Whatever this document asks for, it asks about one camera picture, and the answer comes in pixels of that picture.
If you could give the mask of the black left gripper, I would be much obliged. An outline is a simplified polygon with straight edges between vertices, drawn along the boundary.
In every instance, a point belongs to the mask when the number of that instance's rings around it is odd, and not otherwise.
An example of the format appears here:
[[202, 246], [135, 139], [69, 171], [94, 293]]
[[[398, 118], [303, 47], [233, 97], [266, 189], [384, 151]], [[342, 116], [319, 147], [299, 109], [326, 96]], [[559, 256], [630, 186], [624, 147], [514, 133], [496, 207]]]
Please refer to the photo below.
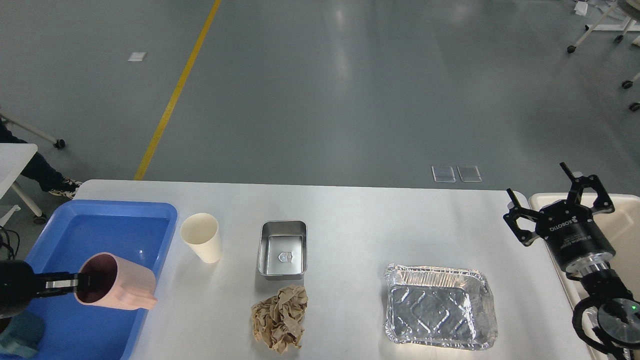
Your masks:
[[35, 274], [23, 260], [0, 262], [0, 317], [12, 318], [22, 313], [33, 298], [64, 296], [78, 291], [77, 273], [50, 272]]

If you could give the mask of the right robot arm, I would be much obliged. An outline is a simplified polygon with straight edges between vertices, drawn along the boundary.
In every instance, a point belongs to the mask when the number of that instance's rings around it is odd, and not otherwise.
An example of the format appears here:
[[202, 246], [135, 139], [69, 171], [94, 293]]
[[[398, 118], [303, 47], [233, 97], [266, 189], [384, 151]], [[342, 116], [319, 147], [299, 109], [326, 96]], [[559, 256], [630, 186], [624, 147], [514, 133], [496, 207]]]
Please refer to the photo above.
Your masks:
[[508, 188], [503, 220], [526, 247], [544, 240], [560, 271], [586, 291], [573, 308], [576, 335], [599, 353], [633, 359], [639, 349], [639, 302], [611, 267], [616, 251], [594, 219], [612, 214], [615, 205], [598, 175], [573, 172], [564, 162], [560, 167], [571, 183], [566, 198], [534, 210]]

